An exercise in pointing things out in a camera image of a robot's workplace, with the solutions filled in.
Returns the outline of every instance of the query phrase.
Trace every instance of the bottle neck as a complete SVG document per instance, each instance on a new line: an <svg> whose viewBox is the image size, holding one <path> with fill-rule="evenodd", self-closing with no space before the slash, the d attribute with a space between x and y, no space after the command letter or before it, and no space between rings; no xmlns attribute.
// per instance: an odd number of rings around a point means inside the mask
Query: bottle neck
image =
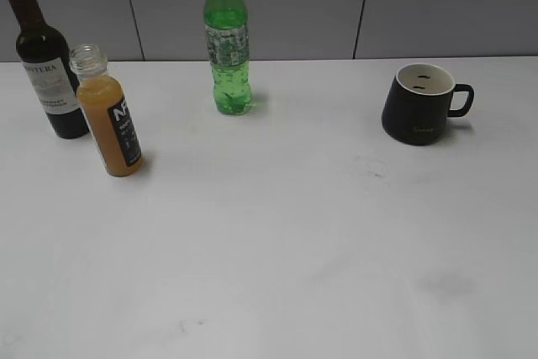
<svg viewBox="0 0 538 359"><path fill-rule="evenodd" d="M69 66L79 82L108 75L108 58L96 44L82 44L69 53Z"/></svg>
<svg viewBox="0 0 538 359"><path fill-rule="evenodd" d="M37 0L9 0L22 30L45 25L45 19Z"/></svg>

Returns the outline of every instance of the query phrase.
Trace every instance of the mug handle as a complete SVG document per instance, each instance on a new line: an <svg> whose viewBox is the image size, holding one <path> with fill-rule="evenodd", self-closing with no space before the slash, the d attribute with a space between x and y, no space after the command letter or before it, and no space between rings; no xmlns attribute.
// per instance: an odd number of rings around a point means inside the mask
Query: mug handle
<svg viewBox="0 0 538 359"><path fill-rule="evenodd" d="M463 104L463 107L461 107L460 109L448 110L449 117L462 117L465 114L467 114L469 110L471 109L472 100L474 100L474 90L468 84L456 84L456 87L454 87L454 92L468 92L469 93L469 95L467 96L467 100L465 101L465 104Z"/></svg>

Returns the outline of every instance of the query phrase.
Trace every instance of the black label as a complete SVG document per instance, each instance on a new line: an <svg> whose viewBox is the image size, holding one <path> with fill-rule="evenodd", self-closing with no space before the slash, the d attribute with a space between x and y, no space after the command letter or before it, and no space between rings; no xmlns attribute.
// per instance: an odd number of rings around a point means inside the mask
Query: black label
<svg viewBox="0 0 538 359"><path fill-rule="evenodd" d="M108 109L108 116L116 132L119 147L124 154L125 164L134 165L142 156L142 152L125 98Z"/></svg>

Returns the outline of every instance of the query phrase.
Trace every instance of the mug rim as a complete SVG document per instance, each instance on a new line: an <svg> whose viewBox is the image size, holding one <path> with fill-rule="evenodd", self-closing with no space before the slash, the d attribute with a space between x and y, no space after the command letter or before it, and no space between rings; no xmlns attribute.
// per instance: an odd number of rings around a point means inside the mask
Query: mug rim
<svg viewBox="0 0 538 359"><path fill-rule="evenodd" d="M407 86L405 86L404 84L401 83L400 81L400 78L399 78L399 75L400 75L400 72L407 68L407 67L410 67L410 66L433 66L435 69L439 69L440 71L443 71L445 74L448 75L448 77L451 79L451 87L446 90L445 92L438 92L437 94L426 94L424 92L417 92L416 90L414 90L413 88L409 88ZM444 96L445 94L448 94L449 92L452 92L454 90L454 88L456 87L456 80L454 79L454 76L447 70L447 69L443 69L442 67L438 66L438 65L434 65L432 63L409 63L408 65L404 65L402 67L400 67L398 69L398 71L396 72L396 76L394 77L396 79L396 82L398 82L398 84L404 89L404 90L407 90L408 92L414 92L415 94L418 94L419 96L426 96L426 97L437 97L437 96Z"/></svg>

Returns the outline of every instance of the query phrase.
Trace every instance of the gray wall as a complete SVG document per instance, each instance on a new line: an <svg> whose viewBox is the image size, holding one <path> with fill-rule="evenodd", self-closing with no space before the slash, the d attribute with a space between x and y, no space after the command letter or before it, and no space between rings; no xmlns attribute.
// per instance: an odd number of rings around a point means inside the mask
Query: gray wall
<svg viewBox="0 0 538 359"><path fill-rule="evenodd" d="M357 58L536 55L538 0L366 0Z"/></svg>
<svg viewBox="0 0 538 359"><path fill-rule="evenodd" d="M145 57L203 60L205 0L133 0ZM362 0L245 0L254 59L349 59Z"/></svg>
<svg viewBox="0 0 538 359"><path fill-rule="evenodd" d="M204 0L39 1L71 45L99 43L112 60L206 59ZM245 1L258 60L538 53L536 0ZM0 32L0 61L16 61L7 0Z"/></svg>

